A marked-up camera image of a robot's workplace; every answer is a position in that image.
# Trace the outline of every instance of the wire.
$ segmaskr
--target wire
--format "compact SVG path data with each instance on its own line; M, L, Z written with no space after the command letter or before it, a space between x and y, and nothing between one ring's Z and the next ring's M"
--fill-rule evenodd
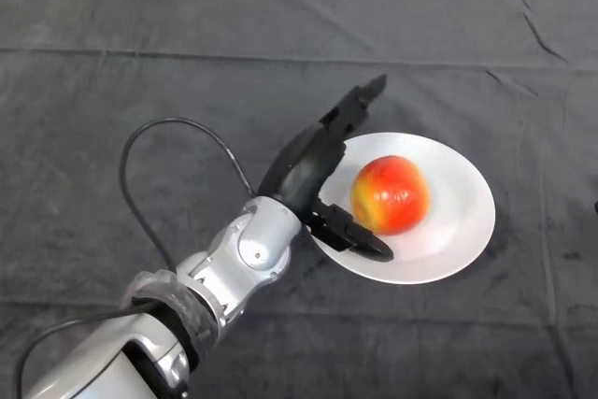
M136 315L138 313L146 313L156 307L156 303L146 303L142 304L141 306L135 306L132 308L128 308L125 310L113 310L111 312L104 312L98 313L95 315L87 315L81 316L79 318L71 318L68 320L60 321L53 326L49 327L45 331L38 334L29 346L22 352L21 356L17 361L17 365L15 367L15 372L13 376L13 392L15 399L22 399L22 376L25 370L25 364L27 362L27 358L31 354L31 351L44 339L49 337L50 335L56 334L57 332L64 331L66 329L70 329L71 327L80 326L84 324L92 324L98 321L105 321L105 320L113 320L115 318L121 317L128 317L131 315Z
M175 263L174 259L172 258L172 256L170 255L170 253L168 252L168 250L166 249L166 247L160 240L160 238L156 235L156 233L153 231L153 229L151 229L150 224L144 218L141 211L139 211L139 208L136 206L135 201L133 200L133 197L131 196L131 194L129 192L129 186L127 184L127 177L126 177L129 153L131 152L131 147L133 146L135 141L143 133L148 131L149 128L152 128L156 125L160 125L163 123L183 123L185 125L189 125L192 128L200 130L200 131L206 133L207 135L209 135L212 139L214 139L216 141L217 144L219 144L224 149L224 151L226 151L226 154L229 157L229 159L231 160L231 163L233 164L233 167L235 168L236 173L239 175L239 177L241 178L241 181L243 182L243 185L247 189L249 196L251 196L251 197L255 196L255 191L251 187L251 184L249 183L247 176L243 172L243 169L241 168L241 165L239 164L238 160L236 159L235 155L233 154L233 151L231 150L231 148L214 131L210 130L209 128L207 128L206 126L202 125L201 123L199 123L197 121L192 121L190 119L185 119L182 117L166 117L163 119L156 119L153 121L149 121L149 122L141 125L139 128L137 128L135 131L133 131L131 133L131 135L125 142L124 146L122 147L121 161L119 164L119 183L121 185L122 196L124 196L124 200L126 201L127 205L131 209L131 212L133 212L133 215L135 216L135 218L137 219L137 221L139 222L139 224L141 225L143 230L148 235L149 239L153 242L156 249L162 255L164 261L166 262L166 265L168 266L168 269L170 271L176 273L177 272L177 264ZM105 312L105 313L100 313L100 314L96 314L96 315L89 315L89 316L84 316L84 317L79 317L79 318L73 318L73 319L58 322L57 324L54 324L53 326L49 327L45 331L41 332L37 337L35 337L31 341L29 346L23 351L23 353L21 354L21 356L19 357L19 359L17 361L17 366L15 368L15 373L14 373L14 378L13 378L15 399L22 399L22 376L23 376L25 364L27 363L27 358L31 354L32 350L41 341L43 341L50 335L56 334L57 332L61 332L66 329L70 329L71 327L75 327L75 326L79 326L79 325L83 325L83 324L91 324L91 323L98 322L98 321L112 320L115 318L128 317L130 315L135 315L137 313L145 313L145 312L150 311L153 307L155 307L155 303L146 303L144 305L136 306L136 307L129 308L126 310L116 310L116 311Z
M121 163L119 166L119 183L121 185L122 196L124 196L124 200L127 202L127 205L131 209L131 212L133 212L133 215L135 216L135 218L137 219L137 221L139 222L139 224L141 225L143 230L146 232L146 234L148 235L151 242L154 244L156 249L162 255L162 258L166 262L168 269L170 271L176 273L177 272L177 264L175 263L174 259L172 258L171 254L168 252L168 250L166 249L166 247L164 246L164 244L162 243L160 238L156 235L156 233L153 231L153 229L151 229L150 224L144 218L143 214L139 211L139 208L135 204L133 197L129 193L129 187L127 184L127 177L126 177L126 169L127 169L127 162L129 159L129 152L131 151L131 147L133 146L133 144L135 143L137 138L140 137L146 131L148 131L149 128L152 128L156 125L161 125L163 123L183 123L185 125L189 125L189 126L195 128L197 130L203 131L204 133L209 135L212 139L214 139L216 141L216 143L218 145L220 145L224 149L224 151L226 151L226 154L229 157L229 159L231 160L231 163L233 164L233 167L235 168L236 173L239 175L239 177L241 178L241 181L245 185L245 188L247 189L249 196L251 196L251 197L255 196L255 191L251 187L251 184L249 184L249 180L247 179L247 176L243 172L243 169L241 168L241 165L239 164L238 160L236 159L235 155L233 154L233 151L231 150L231 148L214 131L210 130L209 128L207 128L206 126L202 125L201 123L199 123L197 121L192 121L190 119L185 119L182 117L166 117L163 119L156 119L153 121L149 121L149 122L141 125L135 131L133 131L133 133L129 136L129 138L125 142L124 147L122 148L122 153L121 153Z

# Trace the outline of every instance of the dark gray cloth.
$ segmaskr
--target dark gray cloth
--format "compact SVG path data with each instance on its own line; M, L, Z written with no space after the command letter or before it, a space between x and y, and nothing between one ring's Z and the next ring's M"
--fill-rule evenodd
M0 0L0 391L32 333L119 303L161 261L121 200L137 125L218 130L257 185L355 84L361 133L443 142L497 222L461 273L359 278L306 239L192 378L192 397L593 398L598 392L598 0ZM211 141L135 147L135 197L178 259L246 197ZM89 329L37 350L27 384Z

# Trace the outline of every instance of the silver robot arm segment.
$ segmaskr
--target silver robot arm segment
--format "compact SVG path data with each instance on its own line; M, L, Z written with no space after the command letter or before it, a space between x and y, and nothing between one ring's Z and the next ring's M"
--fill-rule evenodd
M207 252L196 253L178 266L177 274L172 274L175 289L168 283L153 284L154 298L171 306L186 323L192 319L183 315L200 310L205 314L207 310L215 321L215 335L204 335L209 327L200 326L197 332L186 327L189 334L195 333L191 341L200 362L243 314L250 297L284 274L291 259L290 244L300 230L301 222L281 203L268 197L254 198L218 233ZM178 308L181 299L189 299L181 298L180 292L191 292L193 310ZM147 291L141 296L147 298ZM150 314L107 321L42 378L27 397L187 397L192 371L189 346L185 350L180 328L174 332L165 322Z

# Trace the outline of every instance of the robotic arm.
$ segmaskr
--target robotic arm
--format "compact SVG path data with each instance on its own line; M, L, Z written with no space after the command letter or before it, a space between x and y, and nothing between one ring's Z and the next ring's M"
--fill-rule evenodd
M240 317L250 297L289 266L302 227L330 247L380 262L392 250L350 214L318 198L345 152L344 140L367 117L386 77L353 88L278 155L239 216L207 252L177 267L140 273L123 308L144 313L106 321L42 378L30 399L185 399L190 373Z

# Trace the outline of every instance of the apple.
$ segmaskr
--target apple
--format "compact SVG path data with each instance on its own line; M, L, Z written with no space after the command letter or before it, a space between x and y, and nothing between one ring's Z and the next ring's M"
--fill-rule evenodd
M353 215L375 234L402 233L425 217L430 191L418 167L399 156L384 156L357 175L350 194Z

